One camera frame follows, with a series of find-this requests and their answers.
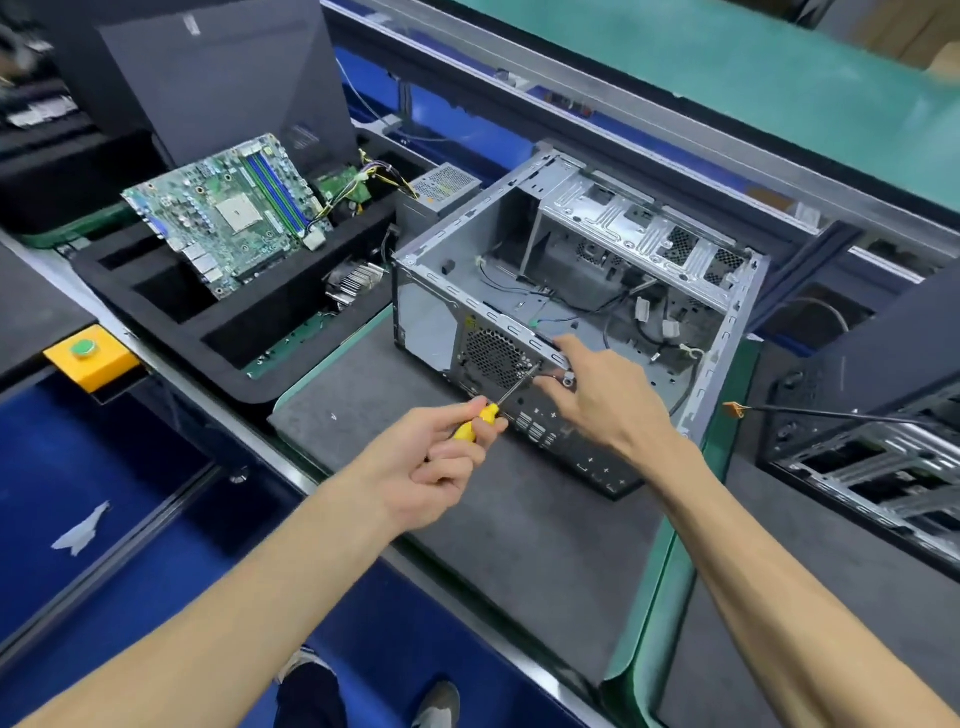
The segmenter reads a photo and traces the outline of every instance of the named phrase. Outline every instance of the white paper scrap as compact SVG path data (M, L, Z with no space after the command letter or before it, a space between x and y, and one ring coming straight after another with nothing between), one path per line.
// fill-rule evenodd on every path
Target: white paper scrap
M93 537L97 535L97 523L100 522L100 517L107 512L109 507L109 500L98 505L93 509L93 513L60 536L50 548L69 548L70 555L76 556L86 548L87 544L93 541Z

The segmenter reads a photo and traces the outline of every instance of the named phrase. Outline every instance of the screwdriver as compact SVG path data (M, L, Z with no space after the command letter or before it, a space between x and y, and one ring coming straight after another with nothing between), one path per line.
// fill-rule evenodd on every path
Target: screwdriver
M483 420L485 423L492 425L496 420L496 415L500 411L500 405L507 401L513 393L524 385L524 383L530 380L530 377L533 376L537 370L540 368L540 364L534 364L530 371L527 372L514 386L507 390L507 394L499 399L497 402L491 402L482 410L478 417ZM477 441L476 432L473 431L473 422L463 423L457 427L457 431L453 433L454 440L467 440L469 442L475 443Z

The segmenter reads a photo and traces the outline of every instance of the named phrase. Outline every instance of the ram slot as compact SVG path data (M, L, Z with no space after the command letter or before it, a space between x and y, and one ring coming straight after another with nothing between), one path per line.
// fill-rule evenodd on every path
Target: ram slot
M270 162L262 154L253 155L259 161L260 166L263 170L270 175L270 178L274 181L275 189L279 190L280 194L286 199L287 205L293 210L294 217L300 221L300 227L306 228L310 224L310 221L307 220L303 213L300 212L300 208L297 206L297 203L294 202L293 195L290 194L290 189L286 184L280 181L280 178L276 175L274 168L270 166Z
M283 227L286 228L291 234L296 235L297 226L290 219L290 215L283 208L283 203L277 197L273 189L271 189L269 183L264 179L263 174L256 168L256 165L251 162L251 158L247 157L244 159L244 162L247 164L248 169L252 173L254 183L260 188L260 191L263 192L264 196L273 206L277 217L279 217L280 222L283 223Z
M276 200L283 206L283 211L287 215L287 221L294 227L294 230L301 230L305 226L300 224L300 217L296 214L296 207L294 206L291 209L290 203L286 199L284 194L283 186L276 184L272 175L269 174L272 170L263 163L263 159L259 155L250 155L248 157L253 167L260 175L260 179L270 187L271 191L274 193Z

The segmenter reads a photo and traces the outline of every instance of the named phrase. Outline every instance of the green button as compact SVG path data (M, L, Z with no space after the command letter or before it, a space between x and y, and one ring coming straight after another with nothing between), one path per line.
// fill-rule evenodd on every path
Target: green button
M86 359L97 351L97 342L93 339L81 339L70 347L70 353L78 359Z

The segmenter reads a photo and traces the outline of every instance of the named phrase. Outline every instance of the yellow button housing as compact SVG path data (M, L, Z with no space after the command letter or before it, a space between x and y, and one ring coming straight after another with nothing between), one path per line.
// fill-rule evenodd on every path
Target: yellow button housing
M140 362L99 324L86 328L44 352L57 368L86 392L123 376Z

